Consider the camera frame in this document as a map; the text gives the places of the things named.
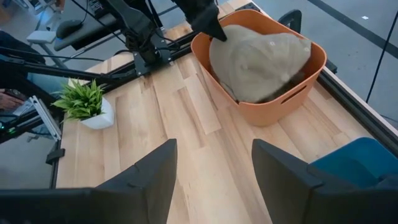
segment wooden table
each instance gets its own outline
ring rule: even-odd
[[[248,2],[223,4],[220,16]],[[185,23],[167,35],[177,38],[190,31]],[[131,54],[117,55],[89,71],[106,73],[131,60]],[[65,122],[66,153],[59,160],[57,187],[97,186],[176,138],[178,171],[169,223],[271,223],[252,167],[254,138],[312,162],[370,136],[319,83],[299,109],[266,128],[248,125],[208,83],[189,54],[108,93],[114,126],[95,131]]]

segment person's hand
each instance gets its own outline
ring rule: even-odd
[[[5,94],[5,91],[5,89],[0,89],[0,109],[6,111],[14,110],[24,103],[20,99]]]

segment black clamp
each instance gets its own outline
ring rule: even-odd
[[[48,165],[52,165],[57,159],[63,157],[64,155],[65,155],[65,149],[56,149],[47,155],[45,163]]]

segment beige cloth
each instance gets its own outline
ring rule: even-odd
[[[311,54],[311,41],[293,34],[262,35],[239,25],[213,38],[210,63],[221,86],[238,101],[273,100],[303,81],[299,72]]]

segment teal chair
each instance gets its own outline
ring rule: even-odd
[[[398,176],[398,159],[371,138],[359,138],[310,165],[360,188],[375,186],[387,175]]]

